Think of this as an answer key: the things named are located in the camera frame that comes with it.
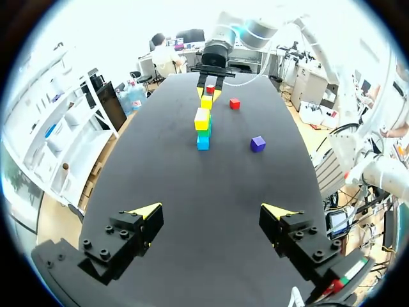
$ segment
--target screw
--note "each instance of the screw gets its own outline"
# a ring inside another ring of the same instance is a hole
[[[321,259],[323,256],[324,256],[324,252],[322,251],[322,250],[317,250],[314,254],[313,254],[313,258],[315,259],[315,260],[319,260],[319,259]]]
[[[125,239],[129,238],[129,233],[126,230],[121,230],[120,231],[120,237],[125,240]]]
[[[85,249],[89,249],[92,246],[91,241],[88,239],[82,240],[82,245],[84,246]]]
[[[111,254],[107,249],[101,249],[100,251],[100,257],[102,260],[108,260],[109,257],[111,257]]]
[[[111,225],[105,226],[105,231],[107,233],[112,233],[114,232],[114,228]]]
[[[339,249],[339,246],[341,246],[341,241],[340,240],[335,240],[332,245],[331,248],[332,249]]]
[[[294,238],[296,238],[297,240],[301,240],[304,237],[304,232],[296,232],[294,234]]]
[[[309,229],[309,233],[310,233],[311,235],[315,235],[317,232],[318,232],[318,229],[317,229],[317,227],[315,227],[315,226],[313,226],[313,227],[311,227],[311,228]]]

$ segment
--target cube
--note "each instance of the cube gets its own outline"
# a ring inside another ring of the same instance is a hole
[[[240,109],[240,100],[237,98],[230,99],[230,108],[233,110]]]
[[[198,131],[197,132],[198,136],[207,136],[207,137],[211,137],[212,136],[212,116],[210,115],[210,120],[209,120],[209,129],[205,130],[205,131]]]
[[[208,136],[198,136],[196,145],[198,150],[209,150],[210,138]]]
[[[194,117],[194,127],[197,131],[209,129],[210,110],[199,107]]]
[[[211,110],[212,104],[213,104],[212,96],[203,95],[202,98],[200,99],[200,107]]]
[[[207,94],[213,94],[214,91],[215,91],[215,86],[214,86],[214,85],[208,85],[208,86],[206,87],[206,92],[207,92]]]
[[[253,152],[261,152],[266,147],[266,142],[261,136],[251,139],[250,148]]]

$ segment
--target black table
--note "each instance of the black table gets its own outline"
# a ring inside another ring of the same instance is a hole
[[[164,226],[152,247],[110,289],[154,306],[287,306],[294,286],[307,299],[313,284],[277,256],[258,226],[260,205],[269,203],[305,210],[324,229],[297,126],[266,77],[224,86],[212,109],[210,150],[200,152],[197,79],[172,75],[135,116],[94,188],[80,242],[102,232],[118,210],[162,202]],[[241,100],[240,110],[229,108],[230,98]],[[266,141],[261,153],[250,151],[255,136]]]

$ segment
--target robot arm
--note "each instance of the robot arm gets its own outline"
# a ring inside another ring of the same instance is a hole
[[[314,31],[314,27],[308,23],[308,18],[306,17],[297,17],[287,21],[284,25],[294,23],[300,28],[302,35],[305,36],[313,48],[317,60],[320,61],[325,69],[328,83],[339,85],[337,98],[341,100],[340,104],[342,105],[341,123],[357,122],[355,86],[351,78],[353,70],[349,70],[346,63],[342,63],[342,60],[337,65],[330,64],[329,50],[320,44],[320,40],[317,39],[317,31]],[[224,78],[226,76],[234,77],[234,74],[229,72],[226,67],[229,54],[235,46],[237,36],[246,48],[257,51],[264,48],[278,30],[279,26],[275,26],[263,19],[245,20],[222,12],[219,15],[212,37],[206,42],[201,64],[193,69],[193,71],[200,72],[197,84],[199,97],[203,95],[208,75],[217,76],[213,101],[221,94]],[[331,59],[339,61],[338,57],[338,55],[334,55]],[[409,172],[402,164],[394,164],[393,168],[389,167],[388,165],[393,163],[390,158],[374,159],[372,155],[367,154],[370,148],[365,146],[367,137],[373,131],[379,130],[380,121],[384,115],[385,97],[389,90],[392,89],[395,63],[396,59],[392,51],[390,51],[389,58],[385,59],[383,65],[385,68],[383,90],[375,102],[375,107],[371,110],[372,117],[368,122],[361,125],[356,133],[351,134],[351,138],[338,138],[336,140],[336,136],[330,136],[330,142],[345,175],[346,183],[361,184],[363,182],[362,179],[365,178],[366,183],[382,187],[397,197],[409,201],[409,180],[400,180],[408,178]],[[395,171],[398,169],[399,173],[404,176],[399,178],[394,176],[391,173],[392,169]],[[389,184],[382,183],[382,176],[384,176],[383,180],[388,178]]]

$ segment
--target blue block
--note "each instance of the blue block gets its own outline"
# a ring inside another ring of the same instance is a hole
[[[266,147],[266,142],[261,136],[251,139],[250,148],[253,152],[261,152]]]
[[[208,136],[198,136],[196,145],[198,150],[209,150],[210,138]]]

